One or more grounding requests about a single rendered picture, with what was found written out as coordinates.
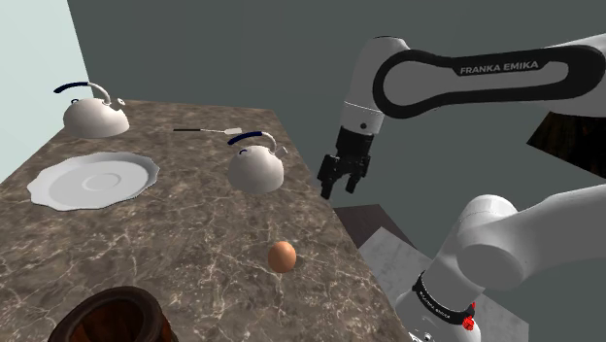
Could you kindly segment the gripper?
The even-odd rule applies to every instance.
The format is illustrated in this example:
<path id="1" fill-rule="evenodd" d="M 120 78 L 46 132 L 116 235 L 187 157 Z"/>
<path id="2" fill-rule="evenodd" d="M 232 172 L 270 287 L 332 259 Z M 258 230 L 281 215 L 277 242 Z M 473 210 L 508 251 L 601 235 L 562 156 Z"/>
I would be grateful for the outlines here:
<path id="1" fill-rule="evenodd" d="M 346 191 L 354 193 L 357 183 L 366 177 L 371 159 L 371 145 L 371 135 L 353 132 L 344 126 L 340 128 L 336 140 L 336 155 L 324 156 L 317 175 L 321 197 L 329 199 L 335 182 L 345 174 L 350 175 Z"/>

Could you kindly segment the brown egg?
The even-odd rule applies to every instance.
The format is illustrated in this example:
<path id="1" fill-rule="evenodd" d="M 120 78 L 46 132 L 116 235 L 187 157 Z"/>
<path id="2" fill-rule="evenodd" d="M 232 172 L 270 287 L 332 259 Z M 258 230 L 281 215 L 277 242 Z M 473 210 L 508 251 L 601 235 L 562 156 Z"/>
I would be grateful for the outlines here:
<path id="1" fill-rule="evenodd" d="M 290 271 L 296 263 L 296 251 L 287 241 L 275 243 L 268 253 L 268 264 L 277 273 Z"/>

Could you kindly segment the dark brown wooden panel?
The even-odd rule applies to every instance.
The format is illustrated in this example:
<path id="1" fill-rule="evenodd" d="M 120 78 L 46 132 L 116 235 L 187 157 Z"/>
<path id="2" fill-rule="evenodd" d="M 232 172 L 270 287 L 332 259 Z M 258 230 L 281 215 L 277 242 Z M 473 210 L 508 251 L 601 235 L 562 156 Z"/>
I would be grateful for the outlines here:
<path id="1" fill-rule="evenodd" d="M 606 179 L 606 118 L 549 112 L 526 144 Z"/>

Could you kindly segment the white wavy-edged plate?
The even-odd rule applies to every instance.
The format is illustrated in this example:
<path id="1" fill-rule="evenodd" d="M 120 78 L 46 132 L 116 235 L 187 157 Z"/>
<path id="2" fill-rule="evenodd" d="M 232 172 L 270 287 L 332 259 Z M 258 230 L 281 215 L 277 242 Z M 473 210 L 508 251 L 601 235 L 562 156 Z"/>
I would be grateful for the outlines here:
<path id="1" fill-rule="evenodd" d="M 151 158 L 128 152 L 74 156 L 27 185 L 30 200 L 56 211 L 98 210 L 133 199 L 157 181 Z"/>

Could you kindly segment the dark brown wooden pot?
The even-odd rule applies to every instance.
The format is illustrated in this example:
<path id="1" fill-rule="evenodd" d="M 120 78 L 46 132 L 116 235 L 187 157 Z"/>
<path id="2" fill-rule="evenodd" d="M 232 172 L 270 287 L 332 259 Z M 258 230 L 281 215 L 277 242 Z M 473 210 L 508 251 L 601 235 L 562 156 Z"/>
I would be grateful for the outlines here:
<path id="1" fill-rule="evenodd" d="M 123 286 L 100 291 L 71 310 L 47 342 L 180 342 L 156 298 Z"/>

